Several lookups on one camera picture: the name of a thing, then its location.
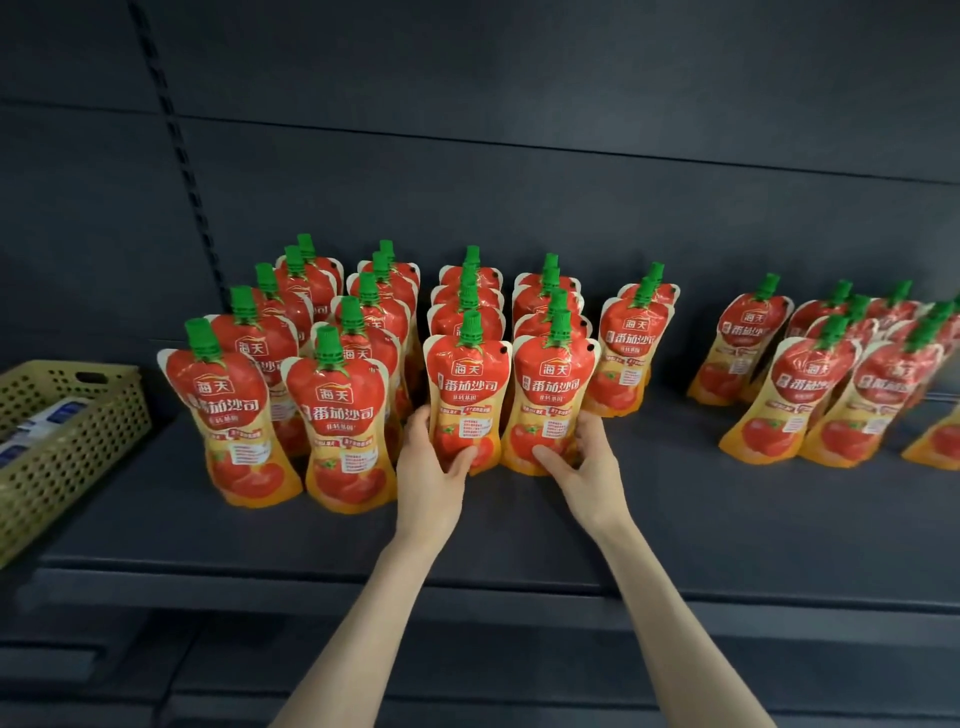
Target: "person's right hand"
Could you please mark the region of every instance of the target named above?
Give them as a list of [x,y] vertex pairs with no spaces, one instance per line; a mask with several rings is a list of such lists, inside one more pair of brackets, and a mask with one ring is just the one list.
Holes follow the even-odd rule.
[[607,441],[603,420],[581,410],[576,438],[584,456],[579,470],[543,445],[534,447],[533,453],[557,480],[574,518],[596,541],[617,528],[632,525],[633,520],[623,495],[620,466]]

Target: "finger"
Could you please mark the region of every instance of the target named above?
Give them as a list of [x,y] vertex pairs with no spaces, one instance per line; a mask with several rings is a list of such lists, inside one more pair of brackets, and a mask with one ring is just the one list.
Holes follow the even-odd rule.
[[453,464],[450,466],[450,470],[446,472],[454,480],[463,480],[467,477],[467,473],[470,470],[470,463],[473,462],[473,458],[477,456],[477,452],[480,451],[480,448],[475,445],[471,445],[469,448],[464,448],[457,453],[457,456],[453,458]]
[[577,472],[567,464],[567,462],[556,452],[543,445],[535,445],[533,448],[534,457],[543,465],[548,473],[553,475],[553,479],[560,485],[569,482]]
[[611,452],[607,431],[603,427],[603,418],[592,412],[580,410],[577,418],[577,440],[584,457]]
[[429,404],[418,407],[417,411],[410,415],[410,419],[407,420],[407,426],[404,428],[408,443],[413,445],[430,444],[430,431],[428,429],[429,420]]

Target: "hand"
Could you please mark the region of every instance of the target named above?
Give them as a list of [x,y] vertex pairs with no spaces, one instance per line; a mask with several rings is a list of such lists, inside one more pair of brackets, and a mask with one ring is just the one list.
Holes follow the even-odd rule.
[[598,541],[617,528],[633,526],[634,522],[623,495],[620,466],[607,441],[603,420],[581,410],[576,438],[584,456],[580,470],[571,468],[559,454],[543,445],[534,447],[533,453],[557,480],[577,523]]
[[457,453],[444,473],[430,443],[427,423],[430,407],[424,405],[407,422],[403,448],[396,464],[395,541],[426,548],[436,557],[453,533],[464,504],[464,480],[477,447]]

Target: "perforated basket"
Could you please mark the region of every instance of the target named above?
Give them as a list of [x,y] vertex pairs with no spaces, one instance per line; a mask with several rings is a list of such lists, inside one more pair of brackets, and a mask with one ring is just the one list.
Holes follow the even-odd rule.
[[93,403],[0,468],[0,568],[150,431],[136,367],[38,359],[0,375],[0,442],[70,395]]

